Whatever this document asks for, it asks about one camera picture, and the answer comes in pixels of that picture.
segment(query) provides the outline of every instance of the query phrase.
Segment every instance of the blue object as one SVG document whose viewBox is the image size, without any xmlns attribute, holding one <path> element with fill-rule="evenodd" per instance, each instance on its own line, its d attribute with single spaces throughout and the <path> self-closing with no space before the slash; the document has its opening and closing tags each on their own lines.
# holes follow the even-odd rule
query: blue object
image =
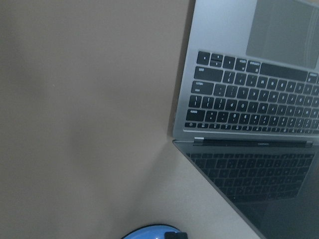
<svg viewBox="0 0 319 239">
<path fill-rule="evenodd" d="M 167 232 L 179 233 L 180 231 L 171 226 L 152 225 L 131 232 L 122 239 L 164 239 L 164 234 Z"/>
</svg>

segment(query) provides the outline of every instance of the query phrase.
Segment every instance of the laptop hinge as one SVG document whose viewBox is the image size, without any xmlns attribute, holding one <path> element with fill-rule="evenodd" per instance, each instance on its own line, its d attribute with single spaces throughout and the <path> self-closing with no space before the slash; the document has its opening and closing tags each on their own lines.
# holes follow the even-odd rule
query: laptop hinge
<svg viewBox="0 0 319 239">
<path fill-rule="evenodd" d="M 197 146 L 239 146 L 239 147 L 292 147 L 308 148 L 313 145 L 312 141 L 266 141 L 266 140 L 225 140 L 205 139 L 195 137 L 194 145 Z"/>
</svg>

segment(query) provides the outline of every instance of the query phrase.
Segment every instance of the beige desk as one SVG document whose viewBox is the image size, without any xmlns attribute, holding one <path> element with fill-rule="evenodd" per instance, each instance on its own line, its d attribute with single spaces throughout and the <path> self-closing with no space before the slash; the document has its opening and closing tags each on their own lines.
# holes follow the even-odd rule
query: beige desk
<svg viewBox="0 0 319 239">
<path fill-rule="evenodd" d="M 0 3 L 0 238 L 258 238 L 171 143 L 192 5 Z"/>
</svg>

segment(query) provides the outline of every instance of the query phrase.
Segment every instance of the shift key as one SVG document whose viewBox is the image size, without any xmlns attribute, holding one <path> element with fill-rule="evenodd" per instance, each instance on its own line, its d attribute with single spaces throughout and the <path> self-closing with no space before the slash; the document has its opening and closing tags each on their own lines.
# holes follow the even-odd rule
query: shift key
<svg viewBox="0 0 319 239">
<path fill-rule="evenodd" d="M 199 66 L 196 66 L 195 68 L 195 74 L 194 74 L 195 79 L 221 82 L 222 77 L 223 77 L 222 70 L 199 67 Z"/>
<path fill-rule="evenodd" d="M 191 92 L 195 94 L 211 95 L 213 93 L 213 88 L 213 83 L 193 81 Z"/>
</svg>

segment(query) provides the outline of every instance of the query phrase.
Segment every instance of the silver laptop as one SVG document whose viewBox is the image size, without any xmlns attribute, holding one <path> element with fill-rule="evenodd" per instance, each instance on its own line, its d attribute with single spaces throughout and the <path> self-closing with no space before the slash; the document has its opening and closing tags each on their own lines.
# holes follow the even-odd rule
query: silver laptop
<svg viewBox="0 0 319 239">
<path fill-rule="evenodd" d="M 319 238 L 318 56 L 315 1 L 195 3 L 174 144 L 263 238 Z"/>
</svg>

